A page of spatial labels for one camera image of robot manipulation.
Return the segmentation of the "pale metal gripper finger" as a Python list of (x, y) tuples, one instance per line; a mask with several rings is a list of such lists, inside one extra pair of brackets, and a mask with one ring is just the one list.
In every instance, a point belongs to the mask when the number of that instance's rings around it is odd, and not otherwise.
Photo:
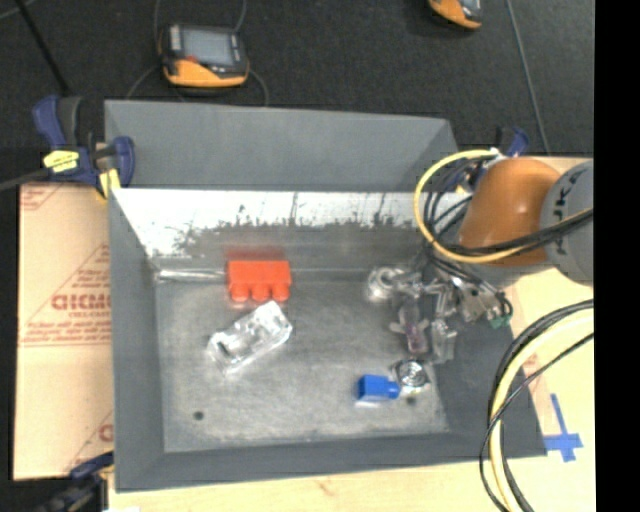
[(435, 319), (431, 324), (433, 362), (443, 364), (454, 359), (457, 331), (444, 319)]
[(398, 320), (389, 324), (389, 329), (396, 334), (406, 337), (410, 353), (426, 353), (428, 341), (425, 330), (429, 320), (420, 315), (416, 305), (404, 304), (398, 310)]

